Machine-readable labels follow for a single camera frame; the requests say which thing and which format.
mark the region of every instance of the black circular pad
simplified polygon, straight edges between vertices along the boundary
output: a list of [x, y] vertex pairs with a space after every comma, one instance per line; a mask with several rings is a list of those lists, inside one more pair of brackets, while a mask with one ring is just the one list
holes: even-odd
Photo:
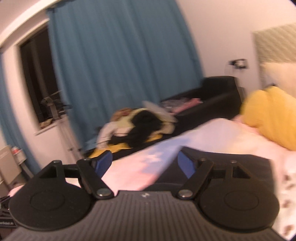
[[18, 225], [36, 231], [53, 231], [80, 221], [90, 205], [91, 199], [85, 190], [65, 179], [48, 178], [27, 183], [11, 198], [9, 209]]
[[273, 224], [279, 211], [275, 195], [258, 181], [232, 178], [206, 189], [200, 209], [210, 220], [231, 230], [261, 230]]

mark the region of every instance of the ceiling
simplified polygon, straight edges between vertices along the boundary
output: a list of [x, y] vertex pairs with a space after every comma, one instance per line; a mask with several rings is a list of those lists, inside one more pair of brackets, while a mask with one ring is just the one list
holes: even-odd
[[39, 0], [0, 0], [0, 33]]

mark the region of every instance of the ribbed black surface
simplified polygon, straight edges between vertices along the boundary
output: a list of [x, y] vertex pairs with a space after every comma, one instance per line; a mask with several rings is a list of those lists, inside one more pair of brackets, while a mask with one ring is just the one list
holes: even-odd
[[206, 221], [190, 201], [170, 192], [121, 191], [98, 201], [75, 225], [53, 232], [18, 228], [6, 241], [283, 241], [272, 229], [237, 234]]

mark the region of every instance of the blue curtain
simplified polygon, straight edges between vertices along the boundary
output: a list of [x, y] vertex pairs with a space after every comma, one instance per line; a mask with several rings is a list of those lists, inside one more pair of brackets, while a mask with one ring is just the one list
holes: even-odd
[[0, 53], [0, 125], [7, 144], [17, 146], [23, 149], [27, 160], [25, 164], [29, 170], [36, 174], [40, 171], [40, 167], [34, 159], [28, 148], [22, 133], [17, 125], [16, 119], [12, 112], [9, 97], [4, 81], [4, 73], [2, 69], [2, 54]]
[[74, 0], [48, 10], [59, 88], [84, 144], [114, 111], [196, 88], [202, 71], [174, 0]]

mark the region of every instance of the window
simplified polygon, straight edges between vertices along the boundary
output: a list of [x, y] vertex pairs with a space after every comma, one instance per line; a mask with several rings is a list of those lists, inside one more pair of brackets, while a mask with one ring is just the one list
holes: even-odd
[[56, 103], [60, 102], [47, 28], [23, 43], [20, 52], [33, 108], [39, 123], [42, 123], [52, 118], [48, 107], [41, 104], [42, 99], [50, 96]]

